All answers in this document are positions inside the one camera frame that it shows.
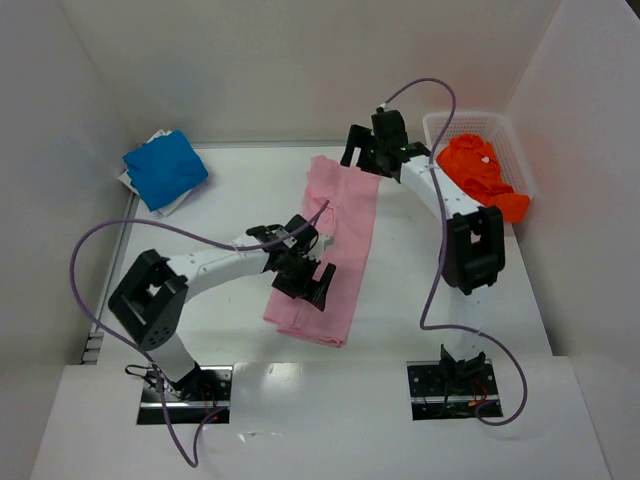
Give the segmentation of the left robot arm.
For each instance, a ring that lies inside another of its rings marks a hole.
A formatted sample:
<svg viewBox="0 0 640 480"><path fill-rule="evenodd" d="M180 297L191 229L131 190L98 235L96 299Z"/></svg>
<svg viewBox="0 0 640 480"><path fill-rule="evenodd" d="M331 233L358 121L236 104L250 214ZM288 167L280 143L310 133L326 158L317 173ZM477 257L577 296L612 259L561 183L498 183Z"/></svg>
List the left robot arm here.
<svg viewBox="0 0 640 480"><path fill-rule="evenodd" d="M177 333L186 303L227 282L272 272L273 288L322 311L336 267L321 256L333 244L333 237L296 215L285 225L250 228L228 247L174 257L150 249L136 258L108 306L165 382L193 399L211 384Z"/></svg>

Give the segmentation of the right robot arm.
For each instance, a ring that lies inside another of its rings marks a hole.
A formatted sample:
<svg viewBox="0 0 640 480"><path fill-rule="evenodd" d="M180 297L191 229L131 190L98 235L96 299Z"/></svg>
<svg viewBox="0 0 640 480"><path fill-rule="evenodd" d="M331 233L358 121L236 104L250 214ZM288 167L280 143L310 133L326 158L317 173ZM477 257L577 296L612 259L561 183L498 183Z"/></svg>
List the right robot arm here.
<svg viewBox="0 0 640 480"><path fill-rule="evenodd" d="M413 192L441 220L437 270L420 317L424 331L453 330L463 344L482 331L489 289L506 264L504 224L500 210L472 199L437 165L435 149L411 142L401 113L380 105L369 127L349 128L340 164L355 165L392 178ZM427 315L438 286L445 283L451 319L428 324Z"/></svg>

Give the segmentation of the pink t-shirt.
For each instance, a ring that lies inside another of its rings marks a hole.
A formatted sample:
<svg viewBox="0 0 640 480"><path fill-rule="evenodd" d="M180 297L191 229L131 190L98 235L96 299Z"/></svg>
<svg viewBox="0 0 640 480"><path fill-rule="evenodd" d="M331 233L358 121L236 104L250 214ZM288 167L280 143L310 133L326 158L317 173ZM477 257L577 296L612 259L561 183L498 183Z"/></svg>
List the pink t-shirt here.
<svg viewBox="0 0 640 480"><path fill-rule="evenodd" d="M334 245L321 257L319 278L329 264L336 266L324 311L273 290L263 318L280 334L331 347L348 338L368 260L380 178L355 167L344 167L326 156L311 159L302 200L302 216L327 208L316 229Z"/></svg>

